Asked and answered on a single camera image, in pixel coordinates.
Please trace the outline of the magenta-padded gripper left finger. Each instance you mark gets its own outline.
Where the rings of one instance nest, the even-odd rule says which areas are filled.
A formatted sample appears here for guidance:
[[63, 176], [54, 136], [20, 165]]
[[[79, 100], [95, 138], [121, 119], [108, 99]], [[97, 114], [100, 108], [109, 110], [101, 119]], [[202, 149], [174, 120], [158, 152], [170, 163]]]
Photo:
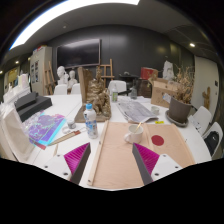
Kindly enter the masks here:
[[79, 184], [90, 153], [90, 144], [83, 144], [65, 155], [56, 154], [43, 165], [43, 169], [74, 184]]

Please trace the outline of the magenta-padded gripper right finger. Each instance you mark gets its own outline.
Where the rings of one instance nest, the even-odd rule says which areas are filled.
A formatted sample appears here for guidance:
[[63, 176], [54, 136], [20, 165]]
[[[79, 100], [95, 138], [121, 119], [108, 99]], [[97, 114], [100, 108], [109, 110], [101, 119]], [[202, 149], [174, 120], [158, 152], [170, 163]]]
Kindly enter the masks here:
[[137, 143], [133, 144], [132, 153], [145, 185], [182, 169], [169, 155], [159, 155]]

